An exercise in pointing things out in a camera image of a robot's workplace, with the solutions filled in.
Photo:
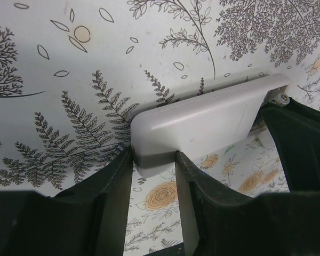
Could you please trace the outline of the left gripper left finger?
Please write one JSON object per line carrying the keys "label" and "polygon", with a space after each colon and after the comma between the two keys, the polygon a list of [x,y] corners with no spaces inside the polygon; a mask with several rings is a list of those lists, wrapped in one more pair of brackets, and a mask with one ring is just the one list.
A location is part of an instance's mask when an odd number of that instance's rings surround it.
{"label": "left gripper left finger", "polygon": [[0,191],[0,255],[122,255],[131,181],[126,148],[54,197]]}

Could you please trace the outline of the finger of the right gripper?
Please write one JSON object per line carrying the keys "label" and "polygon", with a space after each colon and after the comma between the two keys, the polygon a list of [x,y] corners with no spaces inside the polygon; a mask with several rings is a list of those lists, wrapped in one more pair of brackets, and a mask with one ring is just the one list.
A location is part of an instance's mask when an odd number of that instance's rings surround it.
{"label": "finger of the right gripper", "polygon": [[320,111],[291,99],[260,109],[290,191],[320,191]]}

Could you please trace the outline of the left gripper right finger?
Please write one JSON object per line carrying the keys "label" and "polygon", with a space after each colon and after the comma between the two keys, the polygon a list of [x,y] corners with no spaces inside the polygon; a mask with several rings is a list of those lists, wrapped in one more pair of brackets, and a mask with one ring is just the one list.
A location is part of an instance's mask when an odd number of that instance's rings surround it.
{"label": "left gripper right finger", "polygon": [[320,192],[241,194],[175,155],[186,255],[320,255]]}

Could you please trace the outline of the grey white remote control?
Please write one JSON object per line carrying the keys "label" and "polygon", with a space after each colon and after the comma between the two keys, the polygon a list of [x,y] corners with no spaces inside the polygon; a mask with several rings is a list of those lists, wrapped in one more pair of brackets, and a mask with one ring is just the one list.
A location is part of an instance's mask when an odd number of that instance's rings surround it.
{"label": "grey white remote control", "polygon": [[173,168],[177,151],[197,159],[244,140],[260,107],[290,83],[273,74],[137,114],[131,123],[137,172],[150,178]]}

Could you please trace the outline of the floral tablecloth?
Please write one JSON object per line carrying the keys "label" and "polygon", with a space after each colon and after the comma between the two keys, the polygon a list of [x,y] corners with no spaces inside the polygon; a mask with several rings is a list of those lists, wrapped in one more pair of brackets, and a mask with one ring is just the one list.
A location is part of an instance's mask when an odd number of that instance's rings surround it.
{"label": "floral tablecloth", "polygon": [[[291,83],[264,105],[320,111],[320,1],[0,1],[0,191],[54,197],[132,151],[137,114],[273,74]],[[260,109],[190,160],[249,197],[298,192]],[[175,162],[145,178],[132,151],[122,255],[186,255]]]}

